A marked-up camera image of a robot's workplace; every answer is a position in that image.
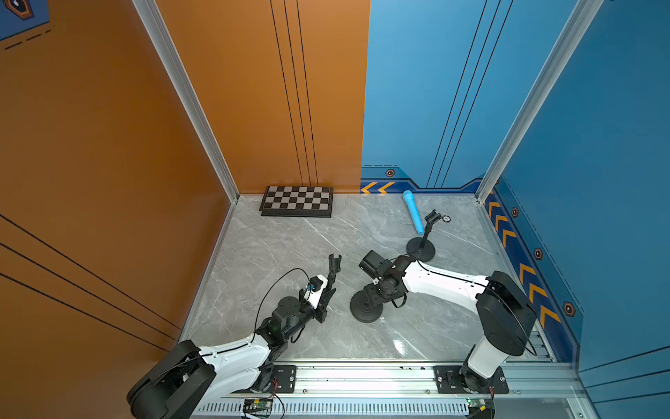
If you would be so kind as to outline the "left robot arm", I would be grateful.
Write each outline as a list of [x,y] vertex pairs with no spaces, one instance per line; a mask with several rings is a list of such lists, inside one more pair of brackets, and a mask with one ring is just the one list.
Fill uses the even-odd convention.
[[192,340],[178,343],[127,394],[135,418],[188,418],[203,402],[242,390],[273,388],[274,362],[296,342],[306,325],[320,323],[336,289],[314,291],[308,286],[298,297],[277,303],[252,335],[214,347],[198,347]]

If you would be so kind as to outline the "black stand pole with clip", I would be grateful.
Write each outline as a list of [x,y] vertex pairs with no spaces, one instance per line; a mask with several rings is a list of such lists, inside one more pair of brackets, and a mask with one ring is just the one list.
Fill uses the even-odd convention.
[[433,230],[433,227],[436,223],[442,220],[442,214],[438,213],[436,209],[433,209],[426,217],[426,226],[424,228],[424,233],[422,237],[422,242],[420,242],[420,248],[423,249],[427,242],[429,242],[429,234]]

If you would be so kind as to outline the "black round stand base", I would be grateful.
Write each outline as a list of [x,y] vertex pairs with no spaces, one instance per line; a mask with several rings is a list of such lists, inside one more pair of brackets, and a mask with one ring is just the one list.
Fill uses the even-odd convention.
[[433,243],[424,237],[414,237],[406,246],[406,254],[422,262],[431,261],[436,255]]

